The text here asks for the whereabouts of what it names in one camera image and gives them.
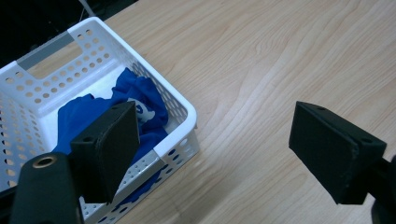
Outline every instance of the white plastic basket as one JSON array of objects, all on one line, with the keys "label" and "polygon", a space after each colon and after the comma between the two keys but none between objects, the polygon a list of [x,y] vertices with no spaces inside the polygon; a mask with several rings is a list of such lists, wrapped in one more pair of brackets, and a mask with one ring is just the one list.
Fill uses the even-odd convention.
[{"label": "white plastic basket", "polygon": [[[81,53],[76,58],[45,77],[28,72],[32,67],[39,69],[40,62],[70,43],[79,46]],[[112,204],[84,203],[80,199],[85,222],[116,222],[195,155],[199,146],[194,133],[194,107],[108,26],[97,18],[88,18],[0,69],[0,190],[18,183],[25,162],[54,149],[57,112],[62,105],[87,93],[110,98],[111,88],[125,67],[155,83],[169,112],[164,127],[168,136],[128,170]],[[134,203],[116,207],[161,169],[146,194]]]}]

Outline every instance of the metal ring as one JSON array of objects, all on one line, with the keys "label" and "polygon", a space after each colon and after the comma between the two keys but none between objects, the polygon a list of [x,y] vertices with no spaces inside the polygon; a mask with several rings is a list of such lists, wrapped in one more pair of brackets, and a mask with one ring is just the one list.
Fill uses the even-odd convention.
[{"label": "metal ring", "polygon": [[40,159],[37,159],[33,163],[33,167],[35,167],[36,169],[45,168],[45,167],[51,166],[56,161],[57,161],[57,158],[54,155],[42,157]]}]

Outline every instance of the wooden table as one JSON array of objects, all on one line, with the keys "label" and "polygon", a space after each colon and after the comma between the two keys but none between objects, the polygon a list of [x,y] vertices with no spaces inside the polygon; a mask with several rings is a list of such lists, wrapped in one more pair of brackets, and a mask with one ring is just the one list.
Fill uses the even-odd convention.
[{"label": "wooden table", "polygon": [[106,23],[196,107],[200,152],[120,223],[371,223],[289,149],[295,102],[396,154],[396,2],[140,0]]}]

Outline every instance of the wood grain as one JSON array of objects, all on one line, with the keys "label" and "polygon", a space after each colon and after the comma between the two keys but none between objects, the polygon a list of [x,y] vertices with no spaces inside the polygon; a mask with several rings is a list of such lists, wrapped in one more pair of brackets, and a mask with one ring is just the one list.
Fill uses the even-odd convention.
[{"label": "wood grain", "polygon": [[120,223],[371,223],[289,149],[296,101],[396,154],[396,2],[140,0],[106,23],[195,105],[200,152]]}]

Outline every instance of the folded clothing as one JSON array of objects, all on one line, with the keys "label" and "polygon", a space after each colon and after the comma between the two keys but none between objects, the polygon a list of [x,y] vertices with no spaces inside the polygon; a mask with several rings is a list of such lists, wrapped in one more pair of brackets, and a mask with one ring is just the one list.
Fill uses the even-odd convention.
[{"label": "folded clothing", "polygon": [[[112,88],[110,99],[94,98],[91,94],[78,97],[58,111],[58,144],[53,152],[69,154],[70,142],[92,122],[98,119],[111,106],[126,101],[135,101],[136,116],[140,137],[140,147],[134,155],[133,165],[151,151],[167,135],[163,126],[168,121],[168,113],[161,95],[150,78],[138,77],[125,68]],[[157,172],[139,189],[134,191],[122,203],[136,201],[150,189],[161,171]]]}]

